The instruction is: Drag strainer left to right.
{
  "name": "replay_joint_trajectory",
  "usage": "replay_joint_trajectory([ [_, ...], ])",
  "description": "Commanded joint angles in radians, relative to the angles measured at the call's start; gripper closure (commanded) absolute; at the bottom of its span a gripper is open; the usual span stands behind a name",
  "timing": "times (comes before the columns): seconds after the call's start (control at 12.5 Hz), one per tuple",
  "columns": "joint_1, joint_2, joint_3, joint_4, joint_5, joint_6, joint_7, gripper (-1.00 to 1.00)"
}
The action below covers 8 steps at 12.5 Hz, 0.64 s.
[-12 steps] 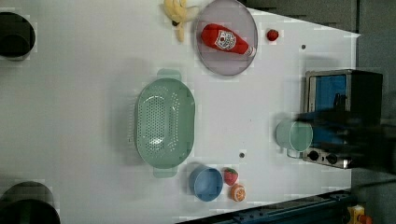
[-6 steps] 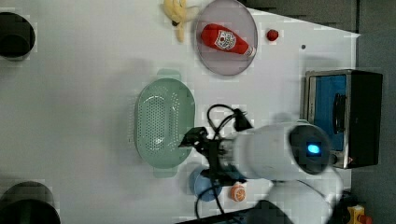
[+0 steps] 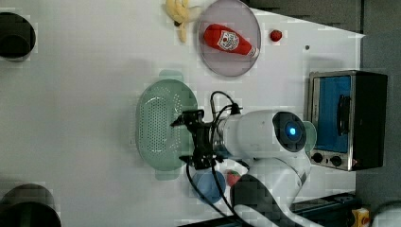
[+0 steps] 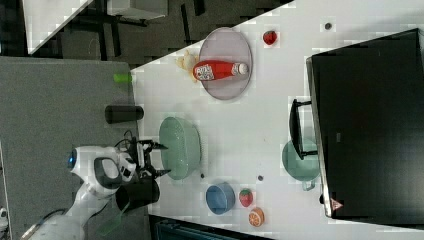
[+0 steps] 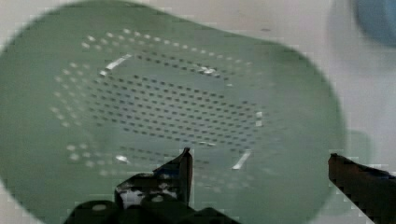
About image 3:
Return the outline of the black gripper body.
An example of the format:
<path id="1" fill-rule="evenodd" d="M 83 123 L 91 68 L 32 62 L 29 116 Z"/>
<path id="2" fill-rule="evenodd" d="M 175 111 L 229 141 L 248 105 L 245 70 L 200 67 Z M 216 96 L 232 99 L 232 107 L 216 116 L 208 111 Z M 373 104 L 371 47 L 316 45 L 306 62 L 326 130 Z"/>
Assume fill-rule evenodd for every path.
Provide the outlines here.
<path id="1" fill-rule="evenodd" d="M 191 157 L 192 166 L 196 170 L 212 167 L 216 162 L 221 163 L 223 157 L 217 154 L 213 148 L 213 133 L 216 124 L 204 122 L 204 110 L 189 111 L 187 129 L 192 134 L 194 151 Z"/>

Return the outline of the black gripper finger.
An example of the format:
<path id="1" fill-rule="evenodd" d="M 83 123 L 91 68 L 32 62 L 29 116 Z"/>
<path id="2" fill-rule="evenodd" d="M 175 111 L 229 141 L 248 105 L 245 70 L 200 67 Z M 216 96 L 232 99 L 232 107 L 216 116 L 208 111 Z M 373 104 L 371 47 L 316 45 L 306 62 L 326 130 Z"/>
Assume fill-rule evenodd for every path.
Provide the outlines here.
<path id="1" fill-rule="evenodd" d="M 190 122 L 193 121 L 193 117 L 190 114 L 181 114 L 178 116 L 176 120 L 174 120 L 170 126 L 178 127 L 178 126 L 188 126 Z"/>
<path id="2" fill-rule="evenodd" d="M 183 155 L 183 156 L 180 156 L 179 159 L 189 165 L 195 164 L 194 158 L 191 155 Z"/>

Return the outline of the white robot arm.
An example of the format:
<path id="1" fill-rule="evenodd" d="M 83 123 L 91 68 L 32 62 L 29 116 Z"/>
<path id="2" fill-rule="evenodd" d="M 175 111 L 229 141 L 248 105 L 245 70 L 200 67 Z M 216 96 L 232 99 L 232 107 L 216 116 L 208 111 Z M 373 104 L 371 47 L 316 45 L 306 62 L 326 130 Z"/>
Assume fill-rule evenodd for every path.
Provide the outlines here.
<path id="1" fill-rule="evenodd" d="M 296 114 L 264 110 L 202 119 L 202 110 L 184 111 L 170 124 L 186 126 L 193 138 L 194 151 L 182 161 L 196 170 L 226 159 L 252 161 L 230 188 L 234 214 L 252 227 L 323 227 L 290 210 L 311 169 L 305 124 Z"/>

